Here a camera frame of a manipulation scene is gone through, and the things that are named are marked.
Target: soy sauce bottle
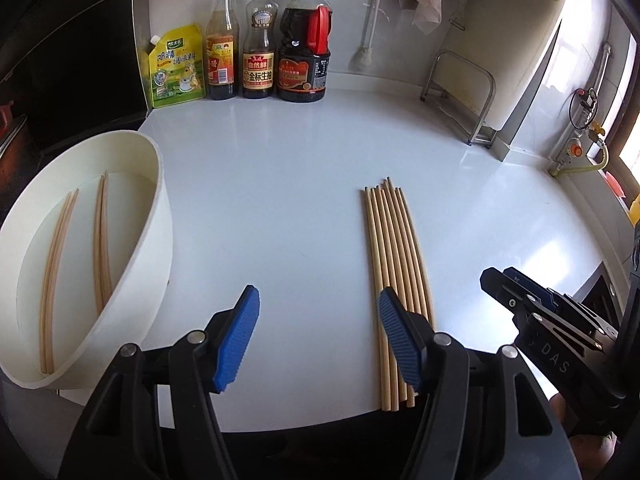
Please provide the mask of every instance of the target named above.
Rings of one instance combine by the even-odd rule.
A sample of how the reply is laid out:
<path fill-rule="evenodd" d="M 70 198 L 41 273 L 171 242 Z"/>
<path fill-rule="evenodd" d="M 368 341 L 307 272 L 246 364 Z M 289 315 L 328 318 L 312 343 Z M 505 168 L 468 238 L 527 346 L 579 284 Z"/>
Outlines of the soy sauce bottle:
<path fill-rule="evenodd" d="M 209 97 L 229 99 L 238 94 L 240 26 L 234 0 L 216 0 L 207 25 L 207 82 Z"/>
<path fill-rule="evenodd" d="M 310 103 L 324 97 L 332 10 L 327 0 L 291 0 L 280 22 L 278 96 Z"/>
<path fill-rule="evenodd" d="M 246 6 L 249 30 L 242 49 L 242 95 L 249 99 L 262 99 L 273 92 L 277 15 L 278 4 L 273 0 L 251 0 Z"/>

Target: yellow hose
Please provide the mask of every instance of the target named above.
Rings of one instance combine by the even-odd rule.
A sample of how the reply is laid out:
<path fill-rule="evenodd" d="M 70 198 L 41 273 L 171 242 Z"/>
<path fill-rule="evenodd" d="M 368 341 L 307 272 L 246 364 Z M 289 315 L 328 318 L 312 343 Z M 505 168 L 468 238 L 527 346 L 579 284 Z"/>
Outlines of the yellow hose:
<path fill-rule="evenodd" d="M 564 170 L 558 171 L 556 174 L 552 176 L 558 178 L 562 174 L 568 173 L 585 173 L 587 171 L 598 171 L 602 170 L 609 163 L 609 150 L 607 149 L 607 145 L 602 145 L 602 162 L 599 164 L 594 164 L 593 166 L 580 166 L 579 168 L 564 168 Z"/>

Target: human hand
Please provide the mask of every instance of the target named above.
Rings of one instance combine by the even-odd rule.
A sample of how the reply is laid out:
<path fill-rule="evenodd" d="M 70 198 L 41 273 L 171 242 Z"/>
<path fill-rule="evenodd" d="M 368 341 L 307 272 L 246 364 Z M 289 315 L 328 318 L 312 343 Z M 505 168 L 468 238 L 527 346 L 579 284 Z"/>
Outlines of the human hand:
<path fill-rule="evenodd" d="M 551 409 L 561 424 L 566 419 L 567 405 L 560 394 L 549 399 Z M 583 480 L 593 480 L 602 471 L 616 449 L 616 436 L 575 435 L 569 439 Z"/>

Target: bundle of chopsticks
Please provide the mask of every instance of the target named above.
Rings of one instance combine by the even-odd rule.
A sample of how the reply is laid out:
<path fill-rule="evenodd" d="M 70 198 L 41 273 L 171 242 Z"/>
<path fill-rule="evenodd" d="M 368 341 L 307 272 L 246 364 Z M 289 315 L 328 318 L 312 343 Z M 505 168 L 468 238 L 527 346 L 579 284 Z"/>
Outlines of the bundle of chopsticks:
<path fill-rule="evenodd" d="M 44 271 L 42 294 L 40 297 L 40 371 L 52 374 L 53 361 L 53 303 L 60 257 L 65 244 L 66 231 L 71 220 L 80 190 L 67 193 L 60 216 L 53 231 L 49 254 Z M 94 219 L 94 288 L 98 315 L 111 297 L 111 274 L 107 250 L 107 174 L 100 177 L 95 200 Z"/>
<path fill-rule="evenodd" d="M 394 188 L 388 178 L 382 186 L 365 188 L 364 191 L 376 301 L 380 292 L 391 286 L 405 309 L 422 314 L 433 326 L 433 301 L 402 189 Z M 382 410 L 395 412 L 399 403 L 404 401 L 408 407 L 415 406 L 415 392 L 402 380 L 380 319 L 378 336 Z"/>

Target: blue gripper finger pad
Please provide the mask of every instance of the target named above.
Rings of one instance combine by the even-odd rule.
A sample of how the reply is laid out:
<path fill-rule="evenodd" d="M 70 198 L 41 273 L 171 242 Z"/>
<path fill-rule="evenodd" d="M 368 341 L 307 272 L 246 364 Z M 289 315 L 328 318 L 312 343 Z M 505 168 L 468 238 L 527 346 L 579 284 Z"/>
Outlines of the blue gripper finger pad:
<path fill-rule="evenodd" d="M 253 285 L 247 285 L 238 303 L 231 312 L 228 328 L 217 341 L 218 366 L 213 376 L 217 391 L 223 392 L 228 384 L 236 380 L 244 352 L 254 332 L 260 314 L 260 294 Z"/>
<path fill-rule="evenodd" d="M 412 322 L 392 288 L 387 287 L 380 292 L 378 313 L 402 372 L 402 378 L 418 392 L 422 382 L 424 342 L 415 335 L 415 329 L 412 331 Z"/>

